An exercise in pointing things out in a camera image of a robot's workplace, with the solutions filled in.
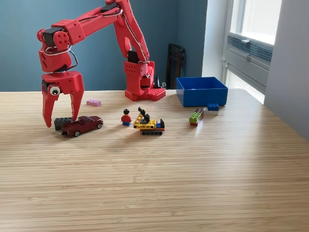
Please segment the red robotic arm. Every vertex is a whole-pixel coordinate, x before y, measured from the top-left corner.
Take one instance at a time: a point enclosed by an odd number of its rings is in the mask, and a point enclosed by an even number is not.
[[[51,115],[59,94],[70,94],[72,118],[76,120],[84,93],[82,75],[69,71],[77,64],[71,46],[94,32],[114,23],[117,40],[125,61],[126,96],[131,100],[158,100],[165,96],[162,88],[154,89],[155,64],[148,61],[149,53],[143,34],[133,16],[128,0],[106,0],[105,7],[96,8],[74,20],[61,20],[48,30],[37,33],[42,48],[39,51],[42,70],[43,117],[51,127]],[[71,65],[71,52],[75,65]]]

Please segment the blue wall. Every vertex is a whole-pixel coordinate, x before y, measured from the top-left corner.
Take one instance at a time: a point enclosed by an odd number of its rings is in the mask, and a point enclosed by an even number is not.
[[[186,51],[181,76],[202,76],[207,0],[177,0],[177,43]]]
[[[186,76],[201,76],[207,0],[194,0],[190,4],[186,0],[130,0],[130,3],[160,81],[166,76],[169,43],[186,49]],[[103,0],[1,0],[0,91],[40,91],[43,71],[37,31],[104,5]],[[76,44],[72,50],[79,60],[75,70],[82,73],[86,90],[126,88],[125,59],[113,25]]]

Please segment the window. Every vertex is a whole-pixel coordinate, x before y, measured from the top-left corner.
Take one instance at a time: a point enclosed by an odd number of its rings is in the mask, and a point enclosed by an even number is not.
[[[230,71],[265,93],[280,8],[281,0],[229,0],[223,83]]]
[[[242,80],[236,74],[231,71],[227,71],[226,75],[226,84],[228,88],[241,88],[250,93],[254,98],[256,98],[259,102],[264,104],[265,95],[259,92],[257,89],[253,88],[247,82]]]
[[[234,0],[230,32],[275,44],[281,0]]]

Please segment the pink lego brick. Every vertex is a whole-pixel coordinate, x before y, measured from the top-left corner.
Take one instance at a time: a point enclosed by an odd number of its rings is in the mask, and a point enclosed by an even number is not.
[[[87,105],[92,105],[92,106],[100,106],[100,105],[101,105],[101,101],[89,99],[89,100],[86,102],[86,104],[87,104]]]

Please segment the blue box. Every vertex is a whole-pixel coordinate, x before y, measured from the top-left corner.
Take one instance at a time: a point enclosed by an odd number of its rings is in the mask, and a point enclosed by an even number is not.
[[[180,77],[176,89],[184,107],[226,105],[228,88],[215,77]]]

